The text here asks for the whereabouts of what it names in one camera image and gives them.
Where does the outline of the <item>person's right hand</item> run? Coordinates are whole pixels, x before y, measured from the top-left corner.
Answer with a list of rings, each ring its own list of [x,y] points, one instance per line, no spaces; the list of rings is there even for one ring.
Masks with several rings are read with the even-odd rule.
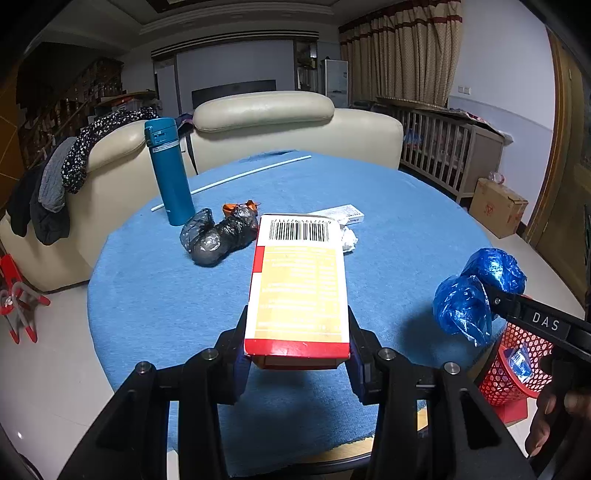
[[[529,434],[525,441],[526,453],[530,457],[536,456],[550,437],[551,427],[555,423],[554,411],[557,406],[557,396],[552,383],[544,387],[538,396],[537,411],[532,420]],[[590,424],[590,396],[580,393],[567,393],[563,401],[567,413]]]

